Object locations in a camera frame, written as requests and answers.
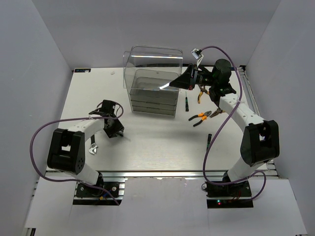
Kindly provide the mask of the clear plastic drawer cabinet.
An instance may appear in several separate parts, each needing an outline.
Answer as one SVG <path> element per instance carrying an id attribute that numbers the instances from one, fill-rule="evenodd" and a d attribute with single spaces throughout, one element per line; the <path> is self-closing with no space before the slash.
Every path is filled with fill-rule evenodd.
<path id="1" fill-rule="evenodd" d="M 145 89 L 144 85 L 153 87 L 158 79 L 136 79 L 136 89 L 126 89 L 131 110 L 133 112 L 151 113 L 174 117 L 179 96 L 179 89 L 170 87 L 167 83 L 159 90 Z"/>

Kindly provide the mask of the clear hinged cabinet lid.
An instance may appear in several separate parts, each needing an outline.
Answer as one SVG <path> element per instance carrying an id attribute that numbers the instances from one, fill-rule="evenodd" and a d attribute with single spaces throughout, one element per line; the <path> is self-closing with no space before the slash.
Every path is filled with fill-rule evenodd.
<path id="1" fill-rule="evenodd" d="M 183 51 L 177 48 L 136 45 L 123 54 L 123 83 L 126 89 L 136 89 L 134 82 L 140 77 L 158 79 L 151 88 L 161 86 L 179 77 L 183 67 Z"/>

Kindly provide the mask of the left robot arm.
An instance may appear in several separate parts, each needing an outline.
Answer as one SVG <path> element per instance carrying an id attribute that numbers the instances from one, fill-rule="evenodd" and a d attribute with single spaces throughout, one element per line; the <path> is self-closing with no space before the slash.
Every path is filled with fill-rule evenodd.
<path id="1" fill-rule="evenodd" d="M 66 172 L 82 183 L 93 196 L 99 196 L 104 190 L 102 174 L 86 164 L 85 143 L 91 141 L 90 154 L 95 155 L 98 146 L 95 134 L 104 131 L 108 138 L 123 135 L 124 126 L 115 114 L 118 103 L 103 100 L 101 107 L 91 111 L 88 119 L 68 128 L 58 128 L 53 132 L 47 165 L 51 169 Z"/>

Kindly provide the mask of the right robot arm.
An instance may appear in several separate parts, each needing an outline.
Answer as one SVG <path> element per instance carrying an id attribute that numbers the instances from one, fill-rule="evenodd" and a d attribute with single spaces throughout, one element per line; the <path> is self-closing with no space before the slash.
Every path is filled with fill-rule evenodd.
<path id="1" fill-rule="evenodd" d="M 230 84 L 236 67 L 226 59 L 215 62 L 212 71 L 190 64 L 185 72 L 170 82 L 170 87 L 192 90 L 195 86 L 208 86 L 209 97 L 217 113 L 225 112 L 243 132 L 240 158 L 223 177 L 222 189 L 228 196 L 240 190 L 239 182 L 254 175 L 258 167 L 280 154 L 279 126 L 274 120 L 265 120 L 242 103 L 242 92 Z"/>

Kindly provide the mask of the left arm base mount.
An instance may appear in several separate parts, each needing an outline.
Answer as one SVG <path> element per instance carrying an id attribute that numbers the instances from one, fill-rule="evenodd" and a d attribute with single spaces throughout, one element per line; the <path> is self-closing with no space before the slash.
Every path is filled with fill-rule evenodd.
<path id="1" fill-rule="evenodd" d="M 89 188 L 81 183 L 78 184 L 73 198 L 73 205 L 117 206 L 115 200 L 119 204 L 121 203 L 125 189 L 124 182 L 105 181 L 104 188 L 107 191 Z"/>

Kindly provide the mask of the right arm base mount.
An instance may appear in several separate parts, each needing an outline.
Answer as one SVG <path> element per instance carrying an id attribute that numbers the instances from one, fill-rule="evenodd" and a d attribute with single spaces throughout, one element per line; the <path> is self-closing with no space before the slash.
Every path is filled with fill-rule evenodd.
<path id="1" fill-rule="evenodd" d="M 231 185 L 201 185 L 206 192 L 208 209 L 253 208 L 252 192 L 248 181 Z"/>

